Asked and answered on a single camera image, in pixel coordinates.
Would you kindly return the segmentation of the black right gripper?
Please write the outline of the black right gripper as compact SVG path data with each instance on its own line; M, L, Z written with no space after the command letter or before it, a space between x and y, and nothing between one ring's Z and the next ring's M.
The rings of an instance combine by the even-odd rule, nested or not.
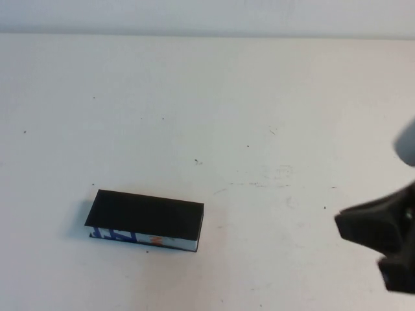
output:
M414 182L387 197L350 207L335 216L344 240L376 250L390 292L414 292Z

